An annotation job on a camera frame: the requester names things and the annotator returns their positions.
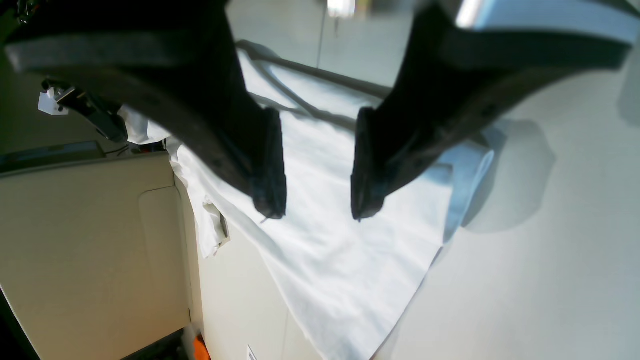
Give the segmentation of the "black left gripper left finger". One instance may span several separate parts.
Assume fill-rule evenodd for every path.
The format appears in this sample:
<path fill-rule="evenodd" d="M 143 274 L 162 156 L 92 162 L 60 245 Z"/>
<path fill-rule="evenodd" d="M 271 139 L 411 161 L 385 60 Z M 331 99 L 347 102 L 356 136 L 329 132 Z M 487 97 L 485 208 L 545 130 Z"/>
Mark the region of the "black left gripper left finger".
<path fill-rule="evenodd" d="M 18 73 L 126 105 L 182 141 L 268 219 L 286 212 L 279 112 L 247 91 L 224 0 L 5 0 Z"/>

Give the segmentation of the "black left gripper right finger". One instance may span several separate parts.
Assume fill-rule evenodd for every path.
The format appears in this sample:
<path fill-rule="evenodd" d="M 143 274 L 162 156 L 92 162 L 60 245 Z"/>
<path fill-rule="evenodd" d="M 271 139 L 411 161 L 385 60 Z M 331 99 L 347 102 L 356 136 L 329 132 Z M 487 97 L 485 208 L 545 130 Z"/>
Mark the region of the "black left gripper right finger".
<path fill-rule="evenodd" d="M 617 70 L 633 48 L 626 0 L 428 0 L 416 9 L 391 92 L 359 110 L 355 220 L 450 148 L 555 82 Z"/>

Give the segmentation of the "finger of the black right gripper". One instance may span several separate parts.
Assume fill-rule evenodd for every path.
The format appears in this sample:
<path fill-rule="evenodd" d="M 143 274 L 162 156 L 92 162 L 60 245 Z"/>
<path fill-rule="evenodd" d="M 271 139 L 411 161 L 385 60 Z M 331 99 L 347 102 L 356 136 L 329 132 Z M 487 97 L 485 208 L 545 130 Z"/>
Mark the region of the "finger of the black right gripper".
<path fill-rule="evenodd" d="M 84 117 L 108 141 L 121 143 L 128 139 L 124 119 L 118 109 L 100 96 L 80 88 L 68 88 L 55 95 L 55 102 Z"/>

